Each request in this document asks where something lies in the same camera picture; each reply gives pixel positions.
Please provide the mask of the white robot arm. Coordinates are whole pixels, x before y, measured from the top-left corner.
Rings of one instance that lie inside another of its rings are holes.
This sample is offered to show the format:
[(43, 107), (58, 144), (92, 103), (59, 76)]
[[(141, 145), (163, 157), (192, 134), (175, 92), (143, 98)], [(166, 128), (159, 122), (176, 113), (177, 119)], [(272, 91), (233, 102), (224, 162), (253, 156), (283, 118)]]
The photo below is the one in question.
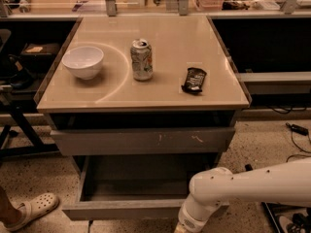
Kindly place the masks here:
[(217, 167), (195, 174), (178, 213), (177, 229), (198, 233), (231, 199), (306, 207), (311, 202), (311, 158), (233, 174)]

